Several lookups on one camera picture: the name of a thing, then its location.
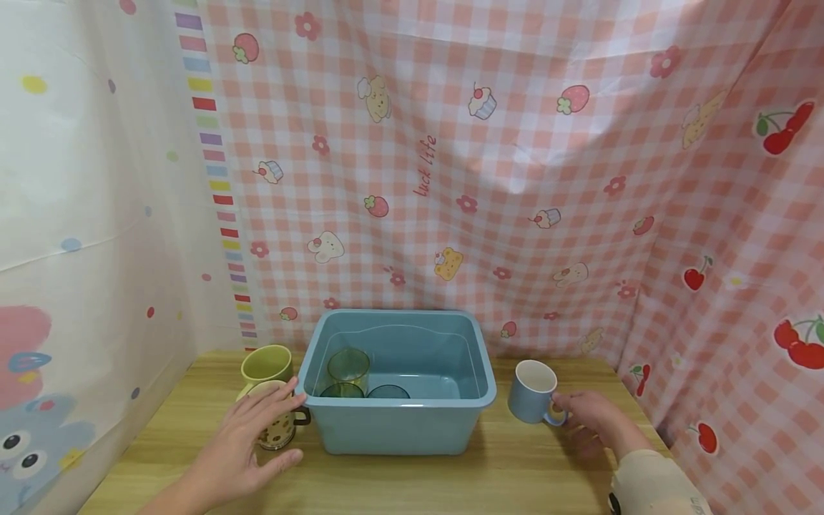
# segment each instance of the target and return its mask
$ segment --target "right hand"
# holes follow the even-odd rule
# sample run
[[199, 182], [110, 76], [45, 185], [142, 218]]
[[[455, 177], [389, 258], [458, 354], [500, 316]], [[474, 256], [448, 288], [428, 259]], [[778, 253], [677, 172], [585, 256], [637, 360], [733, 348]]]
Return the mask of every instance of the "right hand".
[[565, 426], [573, 431], [573, 444], [585, 456], [609, 447], [620, 461], [632, 451], [653, 448], [630, 417], [597, 391], [576, 391], [568, 395], [556, 392], [552, 400], [569, 412]]

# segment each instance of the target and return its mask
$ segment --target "white sleeve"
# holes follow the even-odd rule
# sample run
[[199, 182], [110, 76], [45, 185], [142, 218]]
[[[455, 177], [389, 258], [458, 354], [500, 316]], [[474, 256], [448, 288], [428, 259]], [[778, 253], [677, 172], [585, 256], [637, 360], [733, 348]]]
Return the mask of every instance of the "white sleeve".
[[609, 502], [614, 515], [712, 515], [684, 471], [650, 450], [634, 451], [621, 459]]

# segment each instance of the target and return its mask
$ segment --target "table surface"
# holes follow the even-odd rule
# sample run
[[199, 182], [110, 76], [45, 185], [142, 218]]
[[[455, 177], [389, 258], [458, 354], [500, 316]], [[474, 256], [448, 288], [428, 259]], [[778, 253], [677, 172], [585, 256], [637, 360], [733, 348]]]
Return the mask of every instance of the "table surface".
[[[152, 420], [89, 498], [81, 514], [135, 513], [177, 478], [197, 456], [243, 387], [246, 356], [200, 356]], [[295, 371], [301, 356], [295, 356]], [[475, 426], [461, 456], [331, 456], [313, 424], [298, 428], [287, 448], [303, 462], [259, 493], [211, 513], [608, 513], [615, 461], [609, 452], [583, 460], [563, 429], [523, 424], [507, 408], [517, 360], [493, 359], [498, 397]], [[653, 445], [668, 451], [652, 424], [604, 362], [544, 360], [562, 391], [596, 390], [638, 423]], [[276, 455], [260, 451], [259, 459]]]

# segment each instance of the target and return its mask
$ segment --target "pink gingham cloth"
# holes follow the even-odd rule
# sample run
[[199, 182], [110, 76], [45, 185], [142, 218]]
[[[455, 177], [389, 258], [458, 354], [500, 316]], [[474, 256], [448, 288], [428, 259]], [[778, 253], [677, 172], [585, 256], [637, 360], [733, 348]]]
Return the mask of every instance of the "pink gingham cloth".
[[819, 513], [824, 7], [587, 5], [201, 2], [259, 310], [604, 358], [716, 513]]

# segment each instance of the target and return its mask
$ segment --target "blue cartoon character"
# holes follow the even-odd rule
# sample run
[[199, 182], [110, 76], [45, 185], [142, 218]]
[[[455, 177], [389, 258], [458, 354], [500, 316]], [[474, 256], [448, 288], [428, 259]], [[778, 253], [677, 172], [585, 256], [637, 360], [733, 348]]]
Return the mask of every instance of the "blue cartoon character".
[[91, 423], [65, 423], [74, 405], [54, 395], [0, 411], [0, 513], [28, 513], [91, 445]]

